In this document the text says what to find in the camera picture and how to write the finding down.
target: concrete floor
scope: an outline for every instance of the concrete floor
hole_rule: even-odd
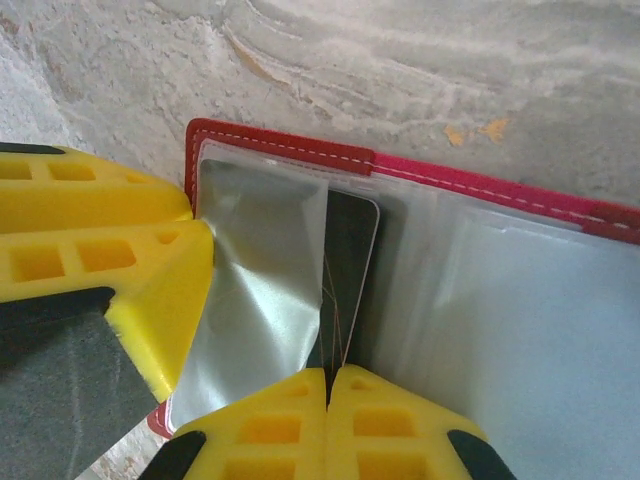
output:
[[[77,480],[137,479],[165,441],[142,421]]]
[[[0,140],[181,183],[195,116],[640,205],[640,2],[0,0]]]

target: rectangular hole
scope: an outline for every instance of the rectangular hole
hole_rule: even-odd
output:
[[[12,249],[9,256],[12,277],[16,282],[64,276],[64,267],[56,247],[18,247]]]
[[[144,177],[142,177],[140,175],[134,175],[134,174],[131,174],[131,173],[128,173],[125,176],[125,178],[127,179],[127,182],[129,182],[129,183],[149,183],[149,181],[146,178],[144,178]]]
[[[359,452],[359,480],[427,480],[422,455],[400,452]]]
[[[243,426],[239,443],[298,443],[301,420],[291,415],[256,416]]]
[[[351,382],[351,390],[368,391],[373,390],[373,386],[365,382],[362,378],[355,378],[353,382]]]
[[[289,397],[306,397],[309,395],[309,385],[306,383],[302,383],[300,385],[296,385],[287,393]]]
[[[96,179],[93,170],[80,163],[52,162],[48,167],[55,180],[82,182]]]
[[[126,268],[136,263],[131,246],[124,240],[90,240],[77,244],[87,272]]]
[[[227,462],[224,480],[293,480],[296,464],[283,458],[242,458]]]
[[[408,411],[399,408],[362,408],[353,416],[353,434],[362,437],[415,437]]]
[[[169,245],[173,243],[173,241],[178,238],[179,233],[176,231],[167,231],[167,232],[158,232],[156,233],[156,238],[163,245]]]
[[[29,164],[21,160],[1,161],[0,180],[31,180]]]

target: red edge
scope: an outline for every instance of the red edge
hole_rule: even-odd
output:
[[[186,136],[185,192],[195,211],[198,154],[216,140],[360,175],[381,173],[579,225],[591,235],[640,245],[640,210],[372,150],[271,130],[196,118]]]
[[[153,433],[170,439],[171,433],[167,430],[167,402],[162,402],[153,412],[147,415],[147,426]]]
[[[373,150],[363,147],[342,145],[208,118],[195,118],[187,126],[184,182],[185,192],[191,200],[194,211],[198,184],[196,166],[200,147],[206,139],[358,175],[371,174],[375,155]]]

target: plastic page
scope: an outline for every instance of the plastic page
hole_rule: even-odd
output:
[[[171,427],[304,368],[316,340],[328,182],[223,152],[199,169],[214,279],[173,394]]]
[[[352,363],[470,417],[519,478],[635,477],[639,247],[384,175],[260,158],[380,207]]]

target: yellow foam block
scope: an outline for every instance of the yellow foam block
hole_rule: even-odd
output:
[[[113,288],[105,317],[159,401],[178,381],[212,273],[199,220],[0,235],[0,302]]]
[[[178,430],[207,436],[184,478],[323,479],[325,416],[324,372],[304,370]]]
[[[325,478],[471,480],[447,438],[455,429],[486,441],[470,420],[360,367],[345,366],[327,415]]]
[[[0,152],[0,234],[192,218],[175,185],[66,147]]]

